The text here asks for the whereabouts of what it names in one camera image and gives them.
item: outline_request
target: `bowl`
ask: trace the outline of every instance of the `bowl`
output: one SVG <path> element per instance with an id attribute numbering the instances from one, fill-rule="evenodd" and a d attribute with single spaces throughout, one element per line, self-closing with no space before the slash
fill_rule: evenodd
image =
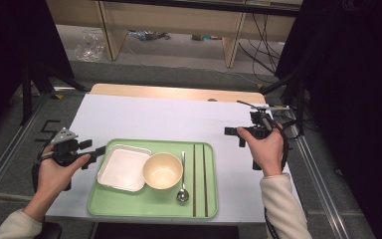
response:
<path id="1" fill-rule="evenodd" d="M 144 163 L 144 181 L 155 189 L 168 189 L 176 185 L 182 177 L 184 168 L 175 155 L 159 152 L 151 155 Z"/>

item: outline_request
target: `metal spoon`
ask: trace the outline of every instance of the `metal spoon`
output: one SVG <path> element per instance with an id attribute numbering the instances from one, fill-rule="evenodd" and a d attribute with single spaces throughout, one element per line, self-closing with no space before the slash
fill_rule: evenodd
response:
<path id="1" fill-rule="evenodd" d="M 182 188 L 181 190 L 179 190 L 178 195 L 176 195 L 176 199 L 180 201 L 187 201 L 188 198 L 190 197 L 190 194 L 185 189 L 185 183 L 184 183 L 184 179 L 185 179 L 185 152 L 184 151 L 182 151 L 182 167 L 184 171 L 182 173 Z"/>

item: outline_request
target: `sleeve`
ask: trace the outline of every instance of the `sleeve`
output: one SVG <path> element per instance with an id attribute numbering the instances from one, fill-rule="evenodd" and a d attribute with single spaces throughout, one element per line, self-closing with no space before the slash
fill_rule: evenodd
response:
<path id="1" fill-rule="evenodd" d="M 0 239 L 34 238 L 42 230 L 42 223 L 26 215 L 22 209 L 11 213 L 0 226 Z"/>
<path id="2" fill-rule="evenodd" d="M 290 175 L 264 177 L 260 181 L 263 203 L 269 221 L 281 239 L 311 238 L 306 218 L 296 198 L 292 195 Z"/>

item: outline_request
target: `white tabletop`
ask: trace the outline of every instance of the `white tabletop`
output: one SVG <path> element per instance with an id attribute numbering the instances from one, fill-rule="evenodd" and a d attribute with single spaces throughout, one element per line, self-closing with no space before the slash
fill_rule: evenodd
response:
<path id="1" fill-rule="evenodd" d="M 224 135 L 225 126 L 250 126 L 250 108 L 238 103 L 86 95 L 70 130 L 78 140 L 92 139 L 94 146 L 113 138 L 202 141 L 212 145 L 218 185 L 219 209 L 208 219 L 95 216 L 88 212 L 89 195 L 96 181 L 101 157 L 73 177 L 72 189 L 62 192 L 47 213 L 52 218 L 95 222 L 167 224 L 262 223 L 260 179 L 252 170 L 248 147 L 239 147 L 236 136 Z M 292 183 L 293 195 L 298 199 Z"/>

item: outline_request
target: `black cable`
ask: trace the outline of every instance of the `black cable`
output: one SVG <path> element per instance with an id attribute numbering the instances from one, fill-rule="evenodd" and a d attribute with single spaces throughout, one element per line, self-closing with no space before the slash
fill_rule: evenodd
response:
<path id="1" fill-rule="evenodd" d="M 288 127 L 290 127 L 290 126 L 292 126 L 292 125 L 294 125 L 294 124 L 296 123 L 296 120 L 295 120 L 295 119 L 292 119 L 292 118 L 290 118 L 290 117 L 288 117 L 288 116 L 285 116 L 285 113 L 284 113 L 283 111 L 280 112 L 281 114 L 280 114 L 279 116 L 277 116 L 277 113 L 278 113 L 278 112 L 274 113 L 274 117 L 280 117 L 280 118 L 282 118 L 282 119 L 287 120 L 286 122 L 281 122 L 281 125 L 282 125 L 284 131 L 285 131 Z M 287 138 L 287 140 L 293 140 L 293 139 L 297 139 L 298 137 L 299 137 L 299 135 L 294 136 L 294 137 L 288 137 L 288 136 L 287 136 L 286 138 Z"/>
<path id="2" fill-rule="evenodd" d="M 287 164 L 287 154 L 289 151 L 289 144 L 287 142 L 287 136 L 285 135 L 284 130 L 270 117 L 265 117 L 266 120 L 272 125 L 274 125 L 280 132 L 282 138 L 284 139 L 284 149 L 283 149 L 283 156 L 282 156 L 282 170 L 284 170 L 285 165 Z M 266 225 L 268 226 L 268 229 L 275 239 L 280 239 L 278 232 L 276 231 L 275 226 L 270 222 L 268 217 L 268 209 L 265 207 L 265 219 L 266 219 Z"/>
<path id="3" fill-rule="evenodd" d="M 270 52 L 270 45 L 269 45 L 269 42 L 268 42 L 268 32 L 267 32 L 267 29 L 268 29 L 268 20 L 269 20 L 269 15 L 264 15 L 264 20 L 265 20 L 265 26 L 264 26 L 264 29 L 263 29 L 263 35 L 265 36 L 264 37 L 264 43 L 265 43 L 265 47 L 266 47 L 266 50 L 268 51 L 269 53 L 269 60 L 272 64 L 272 68 L 274 69 L 274 71 L 276 71 L 276 68 L 277 68 L 277 65 L 272 57 L 272 54 Z"/>
<path id="4" fill-rule="evenodd" d="M 43 152 L 45 151 L 45 148 L 49 146 L 49 144 L 52 141 L 52 137 L 43 144 L 42 149 L 40 149 L 39 153 L 37 154 L 36 160 L 34 161 L 33 167 L 32 167 L 32 179 L 33 179 L 33 189 L 34 192 L 37 191 L 37 187 L 39 185 L 39 169 L 40 169 L 40 164 L 42 163 L 42 155 Z"/>
<path id="5" fill-rule="evenodd" d="M 305 105 L 309 106 L 308 99 L 305 99 Z M 311 116 L 311 112 L 309 112 L 307 108 L 304 108 L 304 112 L 308 116 L 308 119 L 302 119 L 302 122 L 314 121 L 315 120 L 314 117 Z M 282 115 L 280 117 L 281 118 L 285 118 L 285 119 L 289 119 L 289 120 L 293 120 L 292 118 L 285 116 L 284 112 L 282 112 Z M 303 127 L 306 128 L 306 129 L 309 129 L 311 131 L 314 131 L 314 132 L 320 132 L 320 130 L 318 128 L 316 128 L 316 127 L 309 127 L 306 124 L 304 124 Z"/>
<path id="6" fill-rule="evenodd" d="M 257 53 L 259 53 L 260 45 L 262 45 L 261 41 L 259 43 L 259 46 L 257 47 L 256 53 L 254 54 L 254 58 L 253 58 L 254 60 L 257 58 Z M 256 72 L 254 70 L 254 61 L 253 61 L 253 73 L 254 73 L 254 75 L 256 74 Z"/>
<path id="7" fill-rule="evenodd" d="M 247 41 L 248 41 L 248 43 L 249 43 L 254 49 L 258 50 L 258 49 L 256 48 L 256 46 L 254 46 L 253 43 L 250 41 L 250 39 L 247 39 Z M 267 53 L 267 52 L 263 52 L 262 50 L 258 50 L 258 51 L 259 51 L 260 53 L 265 54 L 265 55 L 268 55 L 268 54 L 269 54 L 269 53 Z"/>
<path id="8" fill-rule="evenodd" d="M 269 42 L 266 41 L 266 43 L 267 43 L 268 48 L 270 49 L 270 51 L 274 52 L 274 53 L 277 55 L 277 56 L 274 56 L 274 55 L 271 54 L 271 56 L 274 57 L 274 58 L 279 59 L 279 58 L 281 57 L 281 54 L 278 53 L 277 51 L 275 51 L 275 49 L 273 49 L 273 48 L 271 47 L 271 45 L 269 44 Z"/>
<path id="9" fill-rule="evenodd" d="M 252 56 L 249 52 L 247 52 L 244 47 L 241 45 L 241 43 L 238 43 L 238 45 L 240 46 L 240 48 L 244 51 L 244 53 L 250 57 L 251 59 L 253 59 L 253 62 L 256 61 L 258 64 L 262 65 L 262 67 L 266 68 L 266 70 L 268 70 L 269 72 L 271 72 L 272 74 L 274 74 L 275 72 L 270 69 L 268 66 L 266 66 L 264 63 L 262 63 L 259 59 L 255 58 L 254 56 Z"/>
<path id="10" fill-rule="evenodd" d="M 273 61 L 273 59 L 272 59 L 272 57 L 271 57 L 271 53 L 270 53 L 270 50 L 269 50 L 269 47 L 270 47 L 270 45 L 269 45 L 269 43 L 267 42 L 267 36 L 265 37 L 265 34 L 267 35 L 267 20 L 268 20 L 268 18 L 267 18 L 267 15 L 265 15 L 264 16 L 265 17 L 265 24 L 264 24 L 264 30 L 263 30 L 263 33 L 262 33 L 262 31 L 260 30 L 260 27 L 259 27 L 259 24 L 257 23 L 257 19 L 256 19 L 256 15 L 255 14 L 253 14 L 253 20 L 254 20 L 254 23 L 256 24 L 256 27 L 257 27 L 257 30 L 259 31 L 259 35 L 260 35 L 260 37 L 261 37 L 261 42 L 263 42 L 264 43 L 264 45 L 265 45 L 265 47 L 266 47 L 266 50 L 268 50 L 268 56 L 269 56 L 269 61 L 271 62 L 271 64 L 272 64 L 272 67 L 274 68 L 274 71 L 276 70 L 275 69 L 275 66 L 276 66 L 276 63 Z"/>
<path id="11" fill-rule="evenodd" d="M 262 110 L 260 108 L 258 108 L 256 106 L 253 106 L 253 105 L 251 105 L 249 103 L 243 102 L 243 101 L 237 101 L 237 103 L 247 105 L 247 106 L 251 107 L 252 109 L 257 109 L 257 111 L 260 114 L 263 114 L 263 116 L 260 117 L 260 120 L 266 119 L 269 122 L 271 127 L 276 127 L 278 129 L 279 133 L 281 134 L 282 138 L 284 139 L 284 149 L 283 149 L 284 155 L 282 157 L 282 170 L 284 170 L 285 164 L 287 163 L 287 152 L 288 152 L 288 149 L 289 149 L 289 144 L 287 143 L 287 136 L 285 135 L 284 130 L 278 125 L 277 122 L 275 122 L 270 117 L 270 115 L 266 114 L 265 112 L 262 112 Z"/>

